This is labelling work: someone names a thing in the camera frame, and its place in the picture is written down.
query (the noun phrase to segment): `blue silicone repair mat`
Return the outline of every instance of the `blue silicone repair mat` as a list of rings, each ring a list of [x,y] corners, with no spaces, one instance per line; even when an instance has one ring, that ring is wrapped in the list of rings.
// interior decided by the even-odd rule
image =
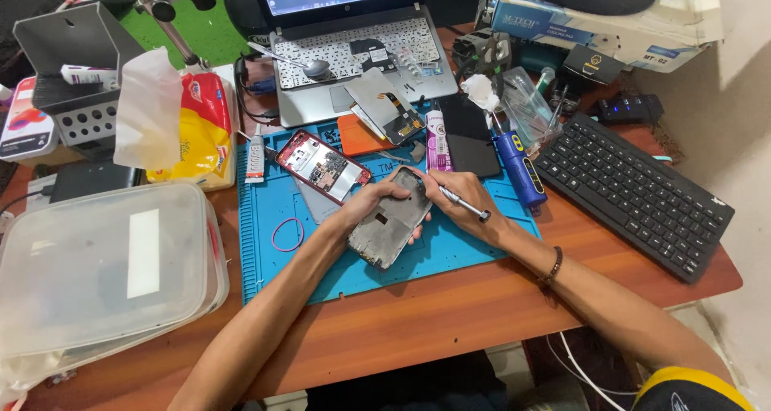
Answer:
[[[337,122],[323,122],[305,126],[304,130],[340,149]],[[265,145],[280,150],[294,131],[275,132],[265,136]],[[426,142],[425,134],[413,137]],[[412,142],[389,150],[391,155],[411,158]],[[246,155],[248,145],[238,147],[238,216],[241,236],[241,273],[244,304],[260,291],[289,262],[294,252],[276,250],[271,243],[274,229],[282,221],[296,217],[302,223],[305,238],[313,233],[317,225],[305,207],[302,195],[294,185],[290,174],[275,162],[267,165],[265,182],[245,183]],[[372,171],[373,181],[387,176],[400,162],[385,158],[377,153],[354,157],[356,161]],[[407,163],[419,169],[426,168],[426,159],[420,163]],[[523,228],[538,238],[541,233],[533,221],[530,211],[525,211],[514,195],[505,172],[497,177],[485,178],[484,186],[493,195],[498,208],[507,217],[516,220]],[[381,273],[364,262],[351,250],[330,268],[308,304],[339,298],[340,294],[351,295],[400,281],[438,274],[489,260],[505,258],[502,250],[492,248],[484,242],[459,229],[448,216],[438,208],[432,209],[433,219],[423,225],[422,237],[414,245],[407,246],[391,268]],[[290,221],[276,232],[275,243],[280,248],[293,247],[300,235],[300,227]]]

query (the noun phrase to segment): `blue soldering iron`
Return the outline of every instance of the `blue soldering iron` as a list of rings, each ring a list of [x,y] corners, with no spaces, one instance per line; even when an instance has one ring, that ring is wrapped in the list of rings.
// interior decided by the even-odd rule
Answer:
[[[534,217],[541,215],[541,204],[547,200],[544,185],[535,172],[535,166],[527,157],[524,146],[516,131],[504,132],[494,112],[493,118],[495,147],[498,150],[500,160],[504,163],[504,169],[509,176],[511,186],[514,188],[517,199],[523,208],[529,208]]]

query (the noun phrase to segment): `spoon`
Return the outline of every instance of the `spoon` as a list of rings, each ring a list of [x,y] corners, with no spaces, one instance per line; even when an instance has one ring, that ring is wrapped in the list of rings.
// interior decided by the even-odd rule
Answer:
[[[256,44],[255,42],[247,42],[246,44],[257,51],[260,51],[261,53],[271,56],[273,59],[285,61],[294,66],[299,66],[302,68],[302,72],[308,77],[318,77],[319,75],[325,74],[327,71],[329,71],[329,62],[325,60],[314,60],[311,61],[311,63],[305,65],[299,61],[287,59],[282,55],[277,55],[275,52],[268,50],[262,45]]]

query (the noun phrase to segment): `black keyboard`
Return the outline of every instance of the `black keyboard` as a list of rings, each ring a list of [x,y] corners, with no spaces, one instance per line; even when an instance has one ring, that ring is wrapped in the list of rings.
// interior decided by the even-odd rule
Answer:
[[[734,210],[583,113],[535,160],[548,185],[672,274],[704,274]]]

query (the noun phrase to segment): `orange pad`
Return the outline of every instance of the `orange pad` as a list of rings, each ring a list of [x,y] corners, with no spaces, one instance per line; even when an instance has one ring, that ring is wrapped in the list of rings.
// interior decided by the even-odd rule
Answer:
[[[338,130],[345,155],[361,155],[396,147],[390,141],[377,137],[356,115],[338,118]]]

